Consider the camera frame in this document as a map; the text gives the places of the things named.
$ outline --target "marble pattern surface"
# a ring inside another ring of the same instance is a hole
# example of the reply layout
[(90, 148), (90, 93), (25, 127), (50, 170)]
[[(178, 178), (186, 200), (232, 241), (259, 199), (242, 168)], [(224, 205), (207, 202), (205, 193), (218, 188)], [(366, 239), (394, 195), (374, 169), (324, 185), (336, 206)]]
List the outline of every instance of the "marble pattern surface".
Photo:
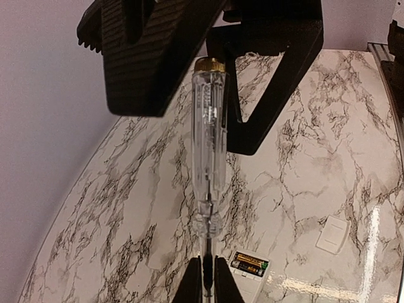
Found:
[[(237, 61), (244, 118), (280, 57)], [(191, 221), (191, 75), (163, 119), (121, 118), (72, 188), (20, 303), (169, 303), (198, 252)], [(219, 250), (264, 254), (270, 302), (395, 302), (403, 174), (370, 53), (324, 50), (252, 157), (227, 155)], [(340, 254), (316, 248), (327, 216)]]

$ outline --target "black bracket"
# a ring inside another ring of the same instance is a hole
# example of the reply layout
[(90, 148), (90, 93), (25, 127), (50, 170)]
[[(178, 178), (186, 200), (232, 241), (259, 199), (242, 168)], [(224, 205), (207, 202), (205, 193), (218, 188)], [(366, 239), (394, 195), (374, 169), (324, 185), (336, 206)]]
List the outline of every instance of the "black bracket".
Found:
[[(223, 19), (240, 25), (212, 28)], [(161, 117), (207, 37), (209, 56), (229, 72), (227, 150), (253, 155), (323, 46), (321, 0), (95, 0), (79, 44), (102, 52), (109, 110)], [(247, 122), (241, 119), (235, 59), (283, 59)]]
[[(253, 155), (323, 46), (321, 1), (303, 6), (298, 18), (254, 18), (240, 25), (212, 28), (206, 39), (208, 55), (226, 63), (230, 75), (227, 100), (227, 150)], [(268, 4), (258, 11), (274, 11)], [(247, 122), (242, 121), (235, 60), (247, 52), (277, 56), (284, 52), (261, 100)]]

